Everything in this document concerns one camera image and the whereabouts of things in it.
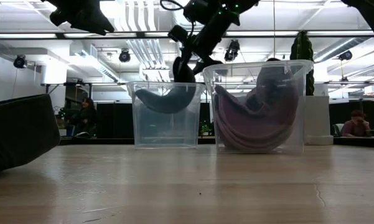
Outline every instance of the desk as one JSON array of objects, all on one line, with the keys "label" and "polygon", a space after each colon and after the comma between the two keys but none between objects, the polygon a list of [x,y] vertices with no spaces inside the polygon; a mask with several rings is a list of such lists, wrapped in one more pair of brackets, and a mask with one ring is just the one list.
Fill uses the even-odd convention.
[{"label": "desk", "polygon": [[374,223],[374,149],[60,146],[0,175],[0,224]]}]

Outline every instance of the wooden table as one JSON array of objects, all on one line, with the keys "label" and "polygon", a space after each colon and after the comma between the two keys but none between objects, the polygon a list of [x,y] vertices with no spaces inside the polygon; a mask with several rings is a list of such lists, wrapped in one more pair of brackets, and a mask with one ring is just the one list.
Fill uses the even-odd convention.
[{"label": "wooden table", "polygon": [[374,149],[61,146],[0,175],[0,224],[374,223]]}]

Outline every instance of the cactus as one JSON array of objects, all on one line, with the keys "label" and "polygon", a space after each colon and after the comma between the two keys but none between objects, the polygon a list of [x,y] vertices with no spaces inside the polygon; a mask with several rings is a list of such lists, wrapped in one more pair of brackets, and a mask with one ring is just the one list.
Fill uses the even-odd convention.
[{"label": "cactus", "polygon": [[[312,44],[307,36],[307,31],[300,31],[294,39],[291,49],[291,60],[310,60],[313,59],[314,51]],[[314,95],[314,69],[306,75],[306,96]]]}]

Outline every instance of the person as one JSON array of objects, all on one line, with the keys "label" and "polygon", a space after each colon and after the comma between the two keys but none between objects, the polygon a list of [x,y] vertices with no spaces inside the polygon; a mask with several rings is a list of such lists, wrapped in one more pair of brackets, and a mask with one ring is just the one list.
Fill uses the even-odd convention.
[{"label": "person", "polygon": [[86,132],[90,136],[93,136],[97,123],[97,112],[94,107],[94,101],[91,98],[84,98],[80,112],[72,120],[72,123],[76,125],[74,135]]},{"label": "person", "polygon": [[360,110],[351,112],[351,120],[344,123],[343,137],[371,137],[369,122],[364,120],[364,114]]}]

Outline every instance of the clear plastic bin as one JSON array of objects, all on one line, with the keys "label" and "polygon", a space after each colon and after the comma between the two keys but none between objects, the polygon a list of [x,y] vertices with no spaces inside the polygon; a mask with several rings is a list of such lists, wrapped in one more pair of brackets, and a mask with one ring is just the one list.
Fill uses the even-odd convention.
[{"label": "clear plastic bin", "polygon": [[302,153],[305,77],[313,67],[307,60],[207,67],[218,152]]},{"label": "clear plastic bin", "polygon": [[136,148],[196,148],[200,97],[198,83],[129,82]]}]

